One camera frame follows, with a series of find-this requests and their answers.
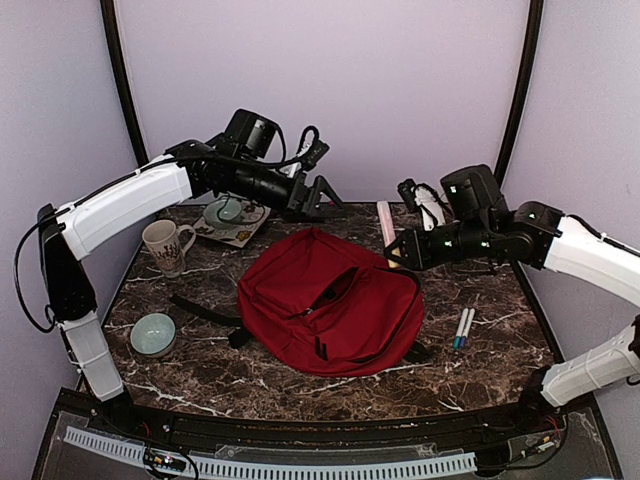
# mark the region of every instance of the white arm segment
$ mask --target white arm segment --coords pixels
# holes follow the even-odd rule
[[[164,155],[153,161],[172,158]],[[90,255],[100,244],[163,208],[191,198],[187,170],[176,164],[160,165],[129,178],[58,217],[76,259]],[[62,205],[73,207],[71,202]]]
[[[640,307],[640,257],[604,243],[580,222],[563,217],[544,268],[586,280]]]
[[[640,358],[629,350],[637,327],[568,362],[551,367],[542,381],[542,396],[554,407],[565,405],[587,392],[640,373]]]
[[[586,280],[640,306],[640,257],[598,239],[570,217],[560,220],[544,267]],[[636,328],[631,325],[599,347],[554,365],[542,381],[542,396],[554,407],[640,373],[640,358],[629,350]]]
[[[154,162],[169,158],[161,156]],[[186,169],[176,164],[159,165],[108,188],[77,208],[73,208],[75,202],[61,206],[71,206],[72,210],[58,217],[58,223],[64,223],[62,235],[76,259],[82,260],[127,227],[189,198]],[[59,325],[95,397],[104,402],[122,393],[122,379],[96,312],[78,320],[59,319]]]
[[[122,379],[113,363],[96,312],[90,312],[79,320],[62,321],[59,325],[76,357],[75,365],[82,370],[96,398],[104,402],[122,393]]]

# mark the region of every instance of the coffee mug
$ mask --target coffee mug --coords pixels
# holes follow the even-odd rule
[[[178,237],[185,231],[191,232],[191,238],[183,247]],[[184,255],[196,241],[196,231],[191,225],[178,227],[171,220],[158,220],[144,229],[142,240],[162,274],[167,278],[175,278],[184,272]]]

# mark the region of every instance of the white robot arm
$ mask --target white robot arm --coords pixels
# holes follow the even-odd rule
[[[521,261],[581,278],[640,307],[637,250],[538,202],[509,211],[486,165],[449,174],[441,184],[457,221],[431,231],[403,231],[385,249],[387,258],[414,270],[468,258]],[[638,319],[599,347],[534,372],[520,398],[523,416],[539,417],[635,374],[640,374]]]
[[[238,110],[225,132],[210,141],[183,142],[82,199],[58,209],[47,205],[40,210],[31,231],[39,230],[47,309],[54,315],[51,325],[44,328],[33,320],[20,293],[18,259],[28,235],[16,252],[18,296],[39,330],[51,331],[54,323],[60,327],[72,363],[84,374],[98,400],[114,400],[126,395],[126,389],[102,333],[95,293],[81,260],[129,226],[209,191],[244,196],[294,219],[332,215],[342,207],[342,201],[327,181],[318,176],[312,187],[305,185],[305,171],[315,167],[329,149],[315,127],[307,127],[303,138],[308,131],[314,133],[314,139],[304,152],[299,151],[291,160],[264,163],[259,159],[266,155],[275,134],[281,135],[280,127],[255,113]],[[293,175],[280,172],[294,164],[298,169]],[[333,205],[321,203],[323,195]]]

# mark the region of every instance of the purple wall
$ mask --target purple wall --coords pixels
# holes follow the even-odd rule
[[[134,168],[96,1],[4,2],[0,9],[0,477],[30,478],[61,385],[77,375],[57,332],[42,335],[18,306],[13,253],[38,209],[74,200]],[[85,262],[104,307],[134,247],[129,231]],[[24,293],[42,318],[37,243],[22,262]]]
[[[397,200],[498,155],[528,1],[119,2],[133,94],[152,154],[207,140],[238,107],[294,149],[316,124],[346,200]],[[274,143],[274,159],[280,155]]]
[[[640,4],[546,2],[538,56],[506,194],[577,213],[640,246]],[[629,325],[638,309],[582,281],[530,278],[567,358]],[[626,478],[638,478],[640,389],[598,395]]]

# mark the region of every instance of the pen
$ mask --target pen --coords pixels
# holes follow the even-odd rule
[[[453,341],[454,350],[460,347],[460,339],[462,338],[462,333],[464,332],[465,322],[467,321],[467,315],[469,315],[469,309],[465,308],[462,311],[462,316],[460,317],[460,323],[458,324],[458,330],[456,331],[456,339]]]
[[[467,325],[464,327],[462,338],[460,339],[460,348],[467,344],[467,337],[469,336],[469,330],[471,330],[471,324],[473,323],[473,317],[476,314],[476,309],[469,310],[469,316],[467,317]]]

